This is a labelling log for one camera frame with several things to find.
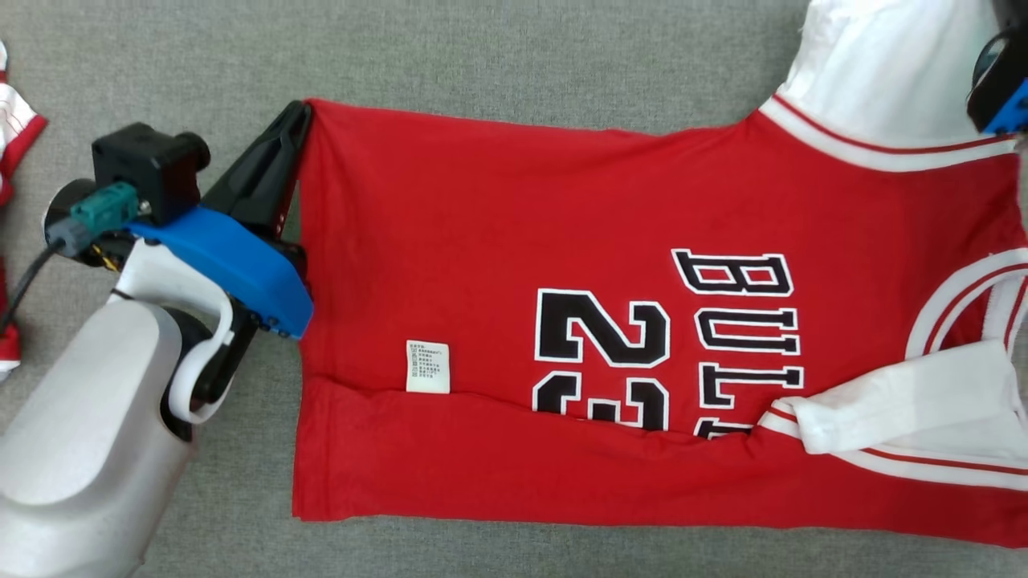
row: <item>white care label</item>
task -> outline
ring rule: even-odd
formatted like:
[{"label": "white care label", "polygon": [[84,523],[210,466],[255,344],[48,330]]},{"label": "white care label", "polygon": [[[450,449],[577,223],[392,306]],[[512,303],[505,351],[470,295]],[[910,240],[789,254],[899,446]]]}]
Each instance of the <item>white care label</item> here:
[{"label": "white care label", "polygon": [[449,346],[407,339],[407,391],[449,393]]}]

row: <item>gray fabric surface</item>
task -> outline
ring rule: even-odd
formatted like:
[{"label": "gray fabric surface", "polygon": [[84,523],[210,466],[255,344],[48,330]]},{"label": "gray fabric surface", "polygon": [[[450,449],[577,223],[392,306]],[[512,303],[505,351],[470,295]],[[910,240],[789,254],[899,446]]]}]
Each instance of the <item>gray fabric surface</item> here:
[{"label": "gray fabric surface", "polygon": [[[733,122],[784,78],[806,2],[126,4],[0,2],[10,82],[51,121],[0,216],[15,274],[41,247],[52,193],[91,174],[89,143],[128,122],[201,134],[205,186],[307,96],[658,133]],[[0,387],[0,430],[112,282],[46,267],[22,315],[25,367]],[[260,336],[142,576],[1028,576],[1028,551],[871,532],[302,525],[290,517],[299,392],[296,347]]]}]

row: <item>basketball jersey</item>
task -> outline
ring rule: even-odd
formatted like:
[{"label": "basketball jersey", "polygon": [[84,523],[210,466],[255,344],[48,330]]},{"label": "basketball jersey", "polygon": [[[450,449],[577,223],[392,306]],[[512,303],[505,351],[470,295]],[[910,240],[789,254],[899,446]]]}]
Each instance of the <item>basketball jersey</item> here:
[{"label": "basketball jersey", "polygon": [[[29,147],[46,125],[14,88],[7,84],[7,49],[0,42],[0,207],[13,194],[10,177]],[[0,256],[0,312],[7,306],[3,257]],[[0,333],[0,382],[21,364],[17,328]]]},{"label": "basketball jersey", "polygon": [[[990,36],[983,6],[891,4]],[[788,81],[731,127],[310,101],[294,513],[1028,546],[1018,157],[959,103],[877,141],[902,123],[835,122],[856,97],[821,80],[903,24],[866,6],[812,4]]]}]

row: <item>blue plastic part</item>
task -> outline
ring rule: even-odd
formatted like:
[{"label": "blue plastic part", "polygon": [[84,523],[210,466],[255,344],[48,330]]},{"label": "blue plastic part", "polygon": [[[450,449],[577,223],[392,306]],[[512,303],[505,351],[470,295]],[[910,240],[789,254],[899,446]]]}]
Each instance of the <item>blue plastic part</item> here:
[{"label": "blue plastic part", "polygon": [[1028,80],[1021,83],[984,132],[990,135],[1015,133],[1025,127],[1028,127]]},{"label": "blue plastic part", "polygon": [[126,228],[166,245],[272,330],[294,339],[306,331],[314,302],[296,268],[231,217],[196,207],[163,227],[133,222]]},{"label": "blue plastic part", "polygon": [[98,190],[71,208],[71,217],[84,224],[93,238],[109,230],[118,230],[139,216],[139,194],[125,182],[117,182]]}]

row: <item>teal connector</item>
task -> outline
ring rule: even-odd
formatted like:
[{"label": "teal connector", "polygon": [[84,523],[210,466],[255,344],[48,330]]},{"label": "teal connector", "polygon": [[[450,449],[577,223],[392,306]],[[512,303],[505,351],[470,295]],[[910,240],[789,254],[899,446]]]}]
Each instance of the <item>teal connector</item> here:
[{"label": "teal connector", "polygon": [[71,208],[71,217],[85,225],[94,238],[123,227],[139,216],[139,195],[125,182],[106,186]]}]

